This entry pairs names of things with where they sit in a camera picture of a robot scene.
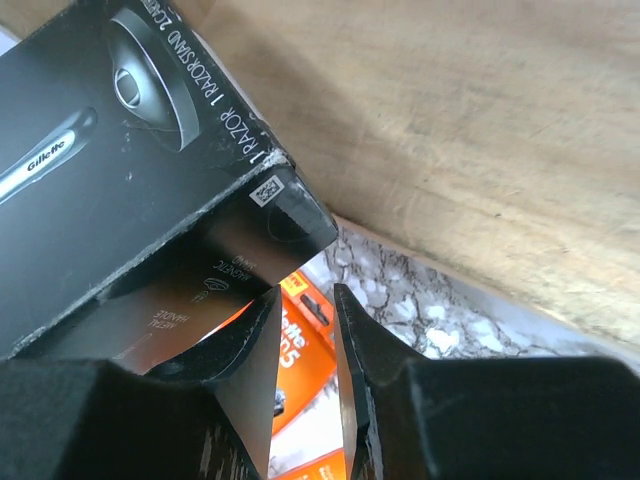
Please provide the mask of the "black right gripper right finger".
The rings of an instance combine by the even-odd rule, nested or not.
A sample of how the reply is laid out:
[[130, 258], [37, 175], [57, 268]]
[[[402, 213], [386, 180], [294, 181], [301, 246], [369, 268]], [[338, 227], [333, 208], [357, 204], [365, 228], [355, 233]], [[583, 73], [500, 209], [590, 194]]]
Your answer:
[[351, 479], [635, 479], [639, 379], [601, 356], [431, 360], [334, 288]]

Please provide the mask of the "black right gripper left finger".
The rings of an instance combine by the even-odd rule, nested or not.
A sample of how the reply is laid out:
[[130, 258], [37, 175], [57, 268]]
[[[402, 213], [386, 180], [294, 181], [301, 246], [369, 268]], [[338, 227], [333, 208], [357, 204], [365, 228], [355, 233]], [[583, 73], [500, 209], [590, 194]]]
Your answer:
[[282, 294], [144, 375], [110, 360], [1, 364], [5, 479], [263, 479]]

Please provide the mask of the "black green razor box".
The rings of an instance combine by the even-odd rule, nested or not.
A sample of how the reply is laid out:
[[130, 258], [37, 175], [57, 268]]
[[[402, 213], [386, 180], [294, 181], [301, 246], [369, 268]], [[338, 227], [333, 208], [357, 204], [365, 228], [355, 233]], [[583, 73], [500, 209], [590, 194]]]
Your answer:
[[165, 1], [74, 1], [1, 58], [1, 355], [145, 373], [337, 227]]

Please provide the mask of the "light wooden two-tier shelf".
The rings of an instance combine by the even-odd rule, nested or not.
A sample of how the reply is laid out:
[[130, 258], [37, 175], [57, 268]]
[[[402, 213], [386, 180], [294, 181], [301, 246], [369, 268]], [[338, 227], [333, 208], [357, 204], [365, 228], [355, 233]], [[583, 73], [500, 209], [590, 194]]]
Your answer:
[[334, 222], [638, 347], [637, 2], [165, 2]]

